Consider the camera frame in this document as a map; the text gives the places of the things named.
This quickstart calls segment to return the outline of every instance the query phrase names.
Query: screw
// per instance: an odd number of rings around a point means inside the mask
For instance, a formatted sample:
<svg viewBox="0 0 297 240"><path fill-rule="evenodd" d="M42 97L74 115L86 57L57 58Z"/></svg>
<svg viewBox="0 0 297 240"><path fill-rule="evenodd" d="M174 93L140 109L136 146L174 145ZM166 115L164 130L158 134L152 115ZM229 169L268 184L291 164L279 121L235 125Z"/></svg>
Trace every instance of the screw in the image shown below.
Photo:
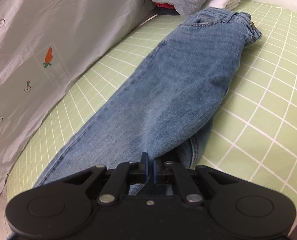
<svg viewBox="0 0 297 240"><path fill-rule="evenodd" d="M202 196L199 194L189 194L186 196L186 200L191 203L197 203L203 200Z"/></svg>
<svg viewBox="0 0 297 240"><path fill-rule="evenodd" d="M102 203L111 203L115 200L115 197L111 194L104 194L99 196L99 201Z"/></svg>
<svg viewBox="0 0 297 240"><path fill-rule="evenodd" d="M155 204L155 202L154 202L153 200L148 200L148 201L146 202L146 204L147 204L148 206L153 206L153 205Z"/></svg>

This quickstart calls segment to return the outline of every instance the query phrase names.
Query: bed sheet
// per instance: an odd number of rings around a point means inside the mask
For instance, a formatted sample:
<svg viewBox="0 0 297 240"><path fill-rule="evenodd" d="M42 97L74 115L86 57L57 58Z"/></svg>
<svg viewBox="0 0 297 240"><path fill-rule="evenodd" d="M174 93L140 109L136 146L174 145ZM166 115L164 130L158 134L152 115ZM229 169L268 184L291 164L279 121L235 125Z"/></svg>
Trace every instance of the bed sheet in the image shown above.
<svg viewBox="0 0 297 240"><path fill-rule="evenodd" d="M150 0L0 0L0 192L48 111Z"/></svg>
<svg viewBox="0 0 297 240"><path fill-rule="evenodd" d="M236 11L250 13L263 38L244 50L199 164L280 191L297 206L297 14L245 0ZM61 147L182 21L155 17L74 84L16 162L8 200L33 186Z"/></svg>

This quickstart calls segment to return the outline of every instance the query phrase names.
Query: denim fabric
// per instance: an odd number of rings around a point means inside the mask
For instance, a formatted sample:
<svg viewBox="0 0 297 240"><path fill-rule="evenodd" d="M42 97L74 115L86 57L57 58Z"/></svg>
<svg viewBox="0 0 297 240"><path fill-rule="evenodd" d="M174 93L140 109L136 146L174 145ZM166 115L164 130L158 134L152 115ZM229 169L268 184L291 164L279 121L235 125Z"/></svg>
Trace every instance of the denim fabric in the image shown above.
<svg viewBox="0 0 297 240"><path fill-rule="evenodd" d="M173 150L192 167L243 48L260 37L247 13L206 8L189 17L56 154L35 186L97 164L138 161L142 152L152 160Z"/></svg>

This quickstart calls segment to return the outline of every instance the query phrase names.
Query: carrot print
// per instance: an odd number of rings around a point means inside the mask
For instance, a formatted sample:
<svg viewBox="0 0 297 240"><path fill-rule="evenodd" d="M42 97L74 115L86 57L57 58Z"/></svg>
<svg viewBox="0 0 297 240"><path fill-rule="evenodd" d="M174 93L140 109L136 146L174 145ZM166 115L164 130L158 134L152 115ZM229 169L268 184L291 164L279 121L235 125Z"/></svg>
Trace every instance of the carrot print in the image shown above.
<svg viewBox="0 0 297 240"><path fill-rule="evenodd" d="M52 66L51 64L52 59L53 59L52 48L49 48L44 59L44 63L43 63L44 68L47 68L48 66Z"/></svg>

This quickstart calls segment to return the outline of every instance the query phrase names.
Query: red garment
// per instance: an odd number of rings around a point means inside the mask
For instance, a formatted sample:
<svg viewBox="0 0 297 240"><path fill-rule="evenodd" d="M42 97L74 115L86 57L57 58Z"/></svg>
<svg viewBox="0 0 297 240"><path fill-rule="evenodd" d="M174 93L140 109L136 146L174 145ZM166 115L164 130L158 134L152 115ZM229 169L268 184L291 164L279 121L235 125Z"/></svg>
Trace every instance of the red garment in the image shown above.
<svg viewBox="0 0 297 240"><path fill-rule="evenodd" d="M174 5L168 3L155 3L158 7L167 8L167 9L175 9Z"/></svg>

